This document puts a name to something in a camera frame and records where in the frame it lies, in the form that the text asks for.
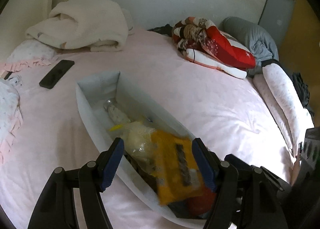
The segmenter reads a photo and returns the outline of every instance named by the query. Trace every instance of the gray panel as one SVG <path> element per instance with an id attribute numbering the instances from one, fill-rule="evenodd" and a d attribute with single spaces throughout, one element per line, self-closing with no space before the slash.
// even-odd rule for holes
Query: gray panel
<path id="1" fill-rule="evenodd" d="M 269 32 L 278 49 L 287 33 L 295 1 L 267 0 L 259 25 Z"/>

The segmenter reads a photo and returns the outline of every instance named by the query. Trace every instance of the cell phone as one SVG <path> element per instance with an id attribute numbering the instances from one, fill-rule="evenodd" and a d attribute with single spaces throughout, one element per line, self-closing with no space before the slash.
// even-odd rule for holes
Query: cell phone
<path id="1" fill-rule="evenodd" d="M 52 89 L 74 64 L 75 62 L 71 60 L 61 60 L 50 70 L 49 73 L 46 74 L 46 76 L 40 81 L 39 85 L 47 89 Z"/>

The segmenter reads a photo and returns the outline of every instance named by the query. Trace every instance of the bed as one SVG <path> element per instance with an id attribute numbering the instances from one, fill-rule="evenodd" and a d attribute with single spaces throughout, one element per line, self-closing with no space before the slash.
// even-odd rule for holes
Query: bed
<path id="1" fill-rule="evenodd" d="M 139 28 L 123 51 L 84 51 L 60 59 L 75 65 L 52 90 L 39 81 L 56 63 L 12 74 L 22 79 L 17 90 L 24 122 L 0 166 L 0 205 L 17 229 L 27 228 L 54 168 L 79 168 L 99 155 L 80 118 L 75 87 L 83 77 L 105 70 L 125 72 L 219 158 L 233 153 L 290 180 L 292 158 L 252 79 L 186 61 L 170 38 Z M 117 176 L 102 199 L 114 228 L 182 228 L 151 211 Z"/>

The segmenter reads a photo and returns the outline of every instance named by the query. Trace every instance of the open storage box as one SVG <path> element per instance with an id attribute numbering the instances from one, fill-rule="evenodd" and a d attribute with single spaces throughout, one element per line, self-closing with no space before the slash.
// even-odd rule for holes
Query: open storage box
<path id="1" fill-rule="evenodd" d="M 175 136 L 195 138 L 148 94 L 132 84 L 123 72 L 105 71 L 82 79 L 76 85 L 76 97 L 81 119 L 99 152 L 108 150 L 115 139 L 115 134 L 109 132 L 115 124 L 103 107 L 112 98 L 131 120 L 145 120 L 148 126 Z M 116 174 L 153 211 L 176 224 L 203 228 L 205 220 L 177 218 L 168 206 L 160 206 L 156 193 L 124 156 Z"/>

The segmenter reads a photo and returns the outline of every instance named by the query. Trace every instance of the orange package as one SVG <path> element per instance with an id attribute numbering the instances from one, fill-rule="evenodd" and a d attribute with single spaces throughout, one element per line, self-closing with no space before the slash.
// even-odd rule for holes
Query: orange package
<path id="1" fill-rule="evenodd" d="M 201 196 L 204 183 L 192 155 L 190 139 L 155 131 L 151 141 L 156 146 L 155 176 L 160 205 Z"/>

